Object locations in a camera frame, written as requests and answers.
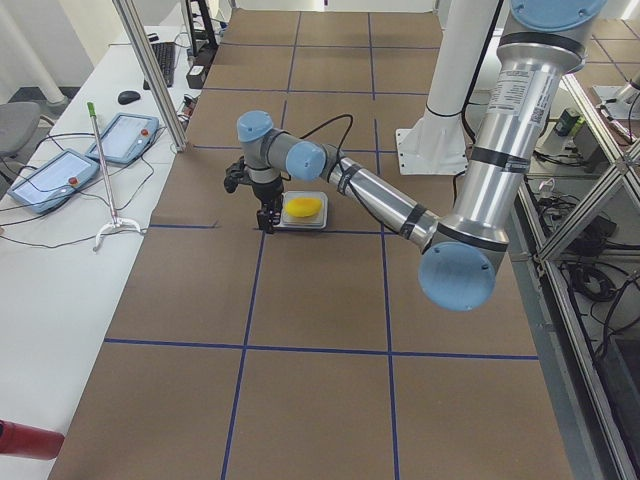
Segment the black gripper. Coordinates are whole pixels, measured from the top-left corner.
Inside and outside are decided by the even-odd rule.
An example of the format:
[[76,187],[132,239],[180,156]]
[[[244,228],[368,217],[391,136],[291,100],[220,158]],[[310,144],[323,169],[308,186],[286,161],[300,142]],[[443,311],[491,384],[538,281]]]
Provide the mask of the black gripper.
[[266,234],[272,234],[273,225],[279,225],[281,222],[283,180],[274,179],[268,183],[253,182],[251,187],[255,197],[261,202],[261,207],[265,208],[256,212],[258,228]]

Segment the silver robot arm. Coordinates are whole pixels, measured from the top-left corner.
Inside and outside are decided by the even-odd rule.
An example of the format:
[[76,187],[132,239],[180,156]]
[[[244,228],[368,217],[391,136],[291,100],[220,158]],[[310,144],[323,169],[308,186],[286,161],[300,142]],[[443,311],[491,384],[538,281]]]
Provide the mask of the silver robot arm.
[[504,225],[561,78],[585,62],[600,1],[514,1],[497,55],[501,63],[471,150],[465,183],[450,214],[439,217],[339,148],[277,129],[261,110],[237,121],[241,158],[225,173],[233,192],[259,199],[259,227],[271,232],[282,209],[283,179],[323,179],[422,252],[419,282],[435,304],[469,311],[492,295],[508,247]]

